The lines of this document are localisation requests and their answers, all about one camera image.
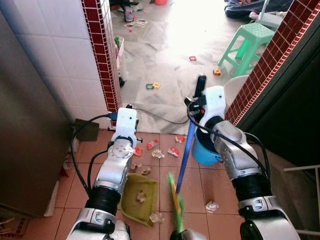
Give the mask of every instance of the red brick wall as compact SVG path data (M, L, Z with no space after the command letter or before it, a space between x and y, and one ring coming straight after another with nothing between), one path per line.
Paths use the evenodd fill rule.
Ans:
M122 106L109 0L81 0L107 110Z
M320 12L319 0L295 0L226 113L234 125L256 101Z

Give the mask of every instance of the white tiled wall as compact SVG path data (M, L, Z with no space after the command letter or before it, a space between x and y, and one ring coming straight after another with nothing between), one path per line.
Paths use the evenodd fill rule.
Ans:
M0 10L71 121L107 112L81 0L0 0Z

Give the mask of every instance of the yellow toy piece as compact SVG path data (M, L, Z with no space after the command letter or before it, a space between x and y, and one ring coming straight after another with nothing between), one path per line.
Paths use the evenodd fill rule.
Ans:
M160 83L158 82L154 82L154 84L152 85L154 88L158 89L160 88Z
M221 70L219 68L216 68L213 70L213 75L218 75L220 76L221 75Z

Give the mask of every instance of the dustpan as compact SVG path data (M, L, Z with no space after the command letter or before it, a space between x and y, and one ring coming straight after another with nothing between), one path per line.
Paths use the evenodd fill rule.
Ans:
M145 202L136 201L140 191L145 193ZM129 173L126 180L120 202L122 214L138 223L152 227L154 223L150 220L156 210L158 197L158 182L150 177Z

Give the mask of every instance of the green plastic stool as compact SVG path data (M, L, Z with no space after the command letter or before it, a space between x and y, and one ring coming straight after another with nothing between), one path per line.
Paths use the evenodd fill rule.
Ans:
M246 71L255 67L255 65L250 65L252 59L255 58L259 60L260 57L256 55L256 52L260 45L268 45L274 34L274 31L259 23L242 25L239 27L238 31L236 31L236 34L234 35L218 65L221 66L223 61L227 60L236 68L234 77L244 75ZM241 47L231 50L239 36L244 37ZM230 53L234 52L237 52L235 58L241 60L240 64L228 56Z

